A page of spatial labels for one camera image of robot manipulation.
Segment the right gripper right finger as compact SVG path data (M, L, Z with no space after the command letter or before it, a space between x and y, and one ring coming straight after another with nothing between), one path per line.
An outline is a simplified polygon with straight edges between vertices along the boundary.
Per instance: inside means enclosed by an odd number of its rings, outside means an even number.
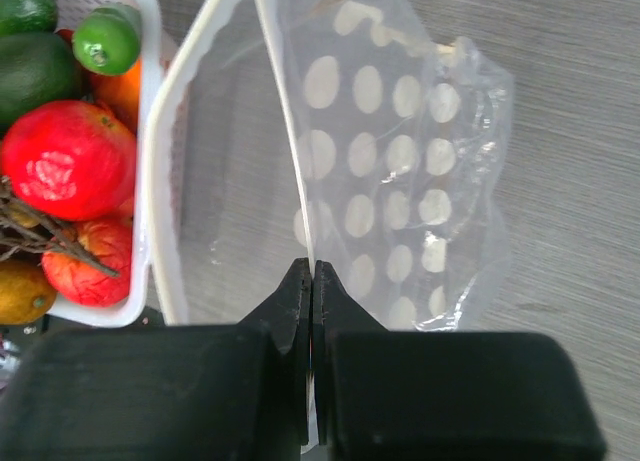
M382 332L385 327L345 290L333 265L318 260L312 282L312 371L318 441L327 443L331 393L331 338L341 332Z

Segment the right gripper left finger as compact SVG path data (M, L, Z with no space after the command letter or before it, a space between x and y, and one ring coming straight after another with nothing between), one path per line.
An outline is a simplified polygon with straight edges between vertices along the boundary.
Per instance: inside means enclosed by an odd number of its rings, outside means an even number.
M240 320L266 329L283 359L281 384L292 409L300 447L309 442L312 278L309 260L295 259L276 290Z

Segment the clear dotted zip bag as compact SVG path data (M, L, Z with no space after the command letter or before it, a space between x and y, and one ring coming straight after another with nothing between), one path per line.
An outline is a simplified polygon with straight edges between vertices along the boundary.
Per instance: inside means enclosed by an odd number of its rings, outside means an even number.
M453 331L509 264L512 75L408 0L197 0L147 120L170 324L237 322L297 258L384 327Z

